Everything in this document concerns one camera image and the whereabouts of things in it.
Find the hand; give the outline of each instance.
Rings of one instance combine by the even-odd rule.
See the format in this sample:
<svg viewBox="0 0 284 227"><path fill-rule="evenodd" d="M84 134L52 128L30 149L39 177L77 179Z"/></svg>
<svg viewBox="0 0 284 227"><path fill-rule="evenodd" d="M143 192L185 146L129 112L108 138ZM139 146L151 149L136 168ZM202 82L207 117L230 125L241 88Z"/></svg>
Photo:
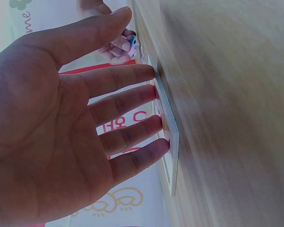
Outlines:
<svg viewBox="0 0 284 227"><path fill-rule="evenodd" d="M153 68L118 66L59 75L62 65L124 31L129 8L31 33L0 54L0 227L58 219L88 206L159 160L166 140L111 160L161 130L158 116L97 135L96 127L155 98L151 85L88 105L89 98L150 80Z"/></svg>
<svg viewBox="0 0 284 227"><path fill-rule="evenodd" d="M112 12L110 8L103 3L103 0L78 0L78 6L79 12L84 17L108 15ZM125 29L121 36L99 49L98 52L101 53L111 65L124 64L131 59L127 52L131 48L129 40L133 35L136 35L134 31Z"/></svg>

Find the fingernail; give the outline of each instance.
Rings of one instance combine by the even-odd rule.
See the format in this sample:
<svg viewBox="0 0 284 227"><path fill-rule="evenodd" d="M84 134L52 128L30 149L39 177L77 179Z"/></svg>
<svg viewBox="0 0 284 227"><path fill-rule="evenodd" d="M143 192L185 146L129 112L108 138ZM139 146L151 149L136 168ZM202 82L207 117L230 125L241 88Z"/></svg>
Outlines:
<svg viewBox="0 0 284 227"><path fill-rule="evenodd" d="M123 14L126 11L130 10L128 6L122 7L120 9L117 9L115 12L113 12L112 14Z"/></svg>
<svg viewBox="0 0 284 227"><path fill-rule="evenodd" d="M123 43L121 46L122 50L129 51L131 49L131 45L129 42Z"/></svg>

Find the toy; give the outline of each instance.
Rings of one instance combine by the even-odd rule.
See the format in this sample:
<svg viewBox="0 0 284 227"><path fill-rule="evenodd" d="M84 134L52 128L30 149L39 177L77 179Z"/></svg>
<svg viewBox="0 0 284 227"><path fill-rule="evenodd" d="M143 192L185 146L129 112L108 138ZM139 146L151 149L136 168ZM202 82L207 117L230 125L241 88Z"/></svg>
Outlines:
<svg viewBox="0 0 284 227"><path fill-rule="evenodd" d="M139 43L136 40L136 36L133 35L132 38L130 39L129 43L131 44L131 49L127 53L132 58L132 57L137 55L137 50L138 50L138 46L139 46Z"/></svg>

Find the wooden surface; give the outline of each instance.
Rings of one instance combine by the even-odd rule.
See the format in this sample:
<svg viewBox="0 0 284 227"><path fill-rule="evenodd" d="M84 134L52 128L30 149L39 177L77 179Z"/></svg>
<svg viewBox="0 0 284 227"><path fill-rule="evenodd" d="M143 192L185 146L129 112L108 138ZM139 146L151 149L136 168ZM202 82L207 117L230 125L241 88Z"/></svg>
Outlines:
<svg viewBox="0 0 284 227"><path fill-rule="evenodd" d="M284 0L143 0L180 153L173 227L284 227Z"/></svg>

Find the orange drawing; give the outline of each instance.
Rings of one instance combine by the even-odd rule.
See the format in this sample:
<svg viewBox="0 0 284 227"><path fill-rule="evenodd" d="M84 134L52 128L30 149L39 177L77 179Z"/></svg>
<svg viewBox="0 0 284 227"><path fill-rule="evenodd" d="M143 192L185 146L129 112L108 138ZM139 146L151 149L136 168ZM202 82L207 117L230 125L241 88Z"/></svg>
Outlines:
<svg viewBox="0 0 284 227"><path fill-rule="evenodd" d="M108 192L101 200L83 208L84 211L95 211L93 217L104 217L104 213L113 213L118 207L121 211L130 211L132 207L138 207L143 202L143 194L137 188L125 187L120 188L114 192ZM79 211L73 213L71 216L79 215Z"/></svg>

